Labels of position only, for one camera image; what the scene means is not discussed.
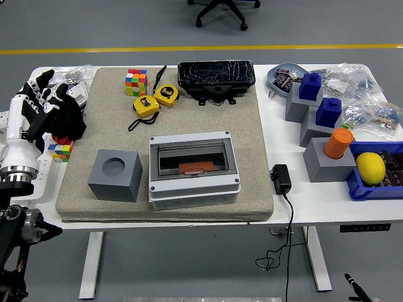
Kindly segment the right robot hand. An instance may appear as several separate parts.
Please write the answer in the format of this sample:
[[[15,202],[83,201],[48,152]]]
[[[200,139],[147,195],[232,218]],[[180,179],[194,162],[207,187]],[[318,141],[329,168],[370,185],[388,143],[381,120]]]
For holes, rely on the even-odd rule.
[[[356,296],[349,297],[350,301],[362,301],[362,302],[381,302],[377,297],[370,298],[369,295],[365,293],[362,287],[349,275],[345,274],[344,277],[348,281],[349,285],[353,288]]]

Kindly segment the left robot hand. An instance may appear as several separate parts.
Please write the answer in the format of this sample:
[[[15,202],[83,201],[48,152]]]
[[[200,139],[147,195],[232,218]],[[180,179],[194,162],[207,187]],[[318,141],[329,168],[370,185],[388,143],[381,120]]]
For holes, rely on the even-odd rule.
[[[43,153],[42,136],[50,131],[62,106],[67,102],[67,85],[56,90],[47,86],[54,76],[50,69],[23,84],[12,98],[6,130],[7,152],[1,172],[38,172],[37,158]]]

